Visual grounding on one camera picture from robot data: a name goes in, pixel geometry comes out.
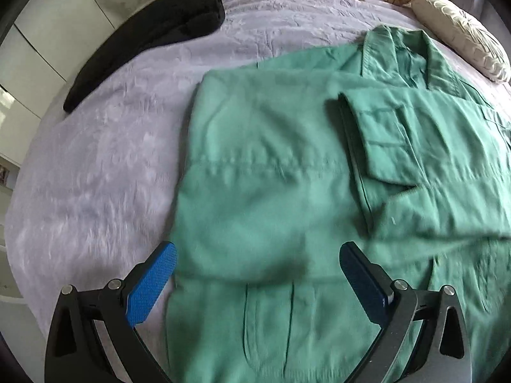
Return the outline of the green work jacket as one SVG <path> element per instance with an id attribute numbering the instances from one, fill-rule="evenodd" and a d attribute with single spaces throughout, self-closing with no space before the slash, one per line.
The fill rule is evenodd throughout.
<path id="1" fill-rule="evenodd" d="M 170 234 L 176 382 L 341 382 L 377 334 L 339 267 L 354 241 L 451 284 L 473 379 L 510 344 L 510 123 L 422 31 L 206 73 Z"/>

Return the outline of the white wardrobe cabinet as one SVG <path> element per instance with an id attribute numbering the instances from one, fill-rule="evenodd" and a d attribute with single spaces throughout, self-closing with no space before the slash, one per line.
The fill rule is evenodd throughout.
<path id="1" fill-rule="evenodd" d="M 29 0 L 1 45 L 1 156 L 20 166 L 56 94 L 121 23 L 99 0 Z"/>

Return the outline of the cream pleated pillow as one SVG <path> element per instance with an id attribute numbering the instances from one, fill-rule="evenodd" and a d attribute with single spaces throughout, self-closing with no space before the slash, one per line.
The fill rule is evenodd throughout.
<path id="1" fill-rule="evenodd" d="M 496 83 L 510 79 L 510 61 L 500 41 L 471 14 L 449 0 L 411 0 L 416 19 L 443 43 Z"/>

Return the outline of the black folded garment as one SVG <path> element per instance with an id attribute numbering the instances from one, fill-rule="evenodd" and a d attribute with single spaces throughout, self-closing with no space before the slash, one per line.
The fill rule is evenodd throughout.
<path id="1" fill-rule="evenodd" d="M 224 20 L 223 0 L 154 0 L 128 18 L 85 62 L 63 111 L 74 112 L 103 81 L 144 51 L 210 35 Z"/>

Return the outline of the lavender quilted bedspread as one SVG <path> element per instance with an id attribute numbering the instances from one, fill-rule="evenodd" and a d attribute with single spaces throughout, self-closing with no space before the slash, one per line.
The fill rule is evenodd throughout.
<path id="1" fill-rule="evenodd" d="M 144 52 L 74 112 L 63 112 L 57 98 L 43 118 L 5 229 L 11 270 L 43 333 L 63 285 L 99 287 L 161 240 L 172 242 L 191 110 L 206 73 L 355 43 L 379 26 L 422 31 L 510 123 L 509 86 L 483 77 L 409 9 L 381 0 L 225 0 L 224 7 L 217 32 Z M 174 277 L 139 328 L 170 378 L 166 310 L 175 288 Z"/>

